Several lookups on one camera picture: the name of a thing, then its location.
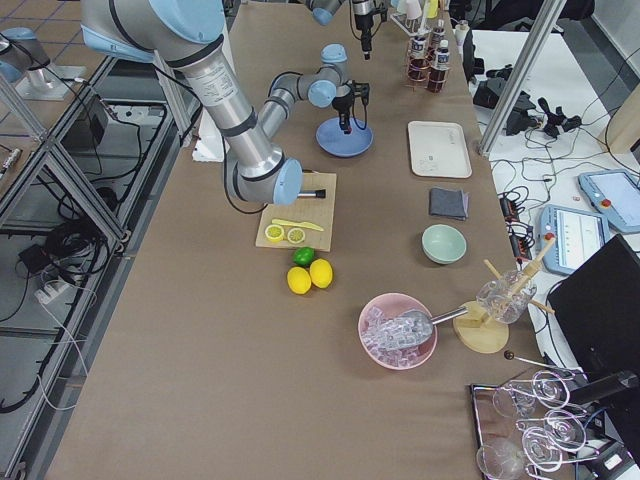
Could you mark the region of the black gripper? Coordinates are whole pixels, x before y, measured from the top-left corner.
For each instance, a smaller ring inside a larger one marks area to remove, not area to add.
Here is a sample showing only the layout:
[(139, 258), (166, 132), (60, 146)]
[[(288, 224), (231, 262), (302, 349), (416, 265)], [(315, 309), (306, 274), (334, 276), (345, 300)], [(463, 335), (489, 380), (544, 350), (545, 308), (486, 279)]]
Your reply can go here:
[[(375, 35), (374, 17), (380, 17), (380, 24), (387, 21), (388, 2), (374, 0), (352, 0), (349, 2), (352, 13), (352, 33), (360, 42), (362, 49), (372, 48), (372, 39)], [(363, 50), (365, 60), (373, 58), (372, 50)]]
[(348, 81), (337, 90), (336, 97), (332, 100), (332, 107), (338, 113), (339, 124), (343, 133), (351, 132), (351, 116), (357, 98), (361, 99), (364, 109), (364, 124), (368, 123), (368, 111), (370, 96), (370, 84), (367, 82)]

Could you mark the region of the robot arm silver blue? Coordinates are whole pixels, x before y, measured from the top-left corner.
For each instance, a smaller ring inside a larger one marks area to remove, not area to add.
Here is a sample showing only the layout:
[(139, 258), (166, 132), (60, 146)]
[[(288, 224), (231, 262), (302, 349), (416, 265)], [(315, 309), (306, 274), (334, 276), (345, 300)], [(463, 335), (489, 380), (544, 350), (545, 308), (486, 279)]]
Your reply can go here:
[(141, 63), (160, 56), (183, 73), (232, 155), (225, 186), (243, 201), (289, 205), (298, 198), (302, 166), (272, 141), (296, 102), (332, 106), (340, 129), (349, 134), (355, 100), (369, 97), (369, 85), (349, 75), (344, 47), (329, 44), (316, 73), (280, 74), (256, 110), (223, 53), (226, 21), (220, 1), (84, 1), (81, 15), (88, 47)]
[(320, 25), (328, 25), (343, 4), (349, 6), (350, 29), (360, 42), (365, 60), (371, 59), (372, 40), (380, 26), (387, 21), (390, 1), (375, 0), (308, 0), (304, 2), (312, 17)]

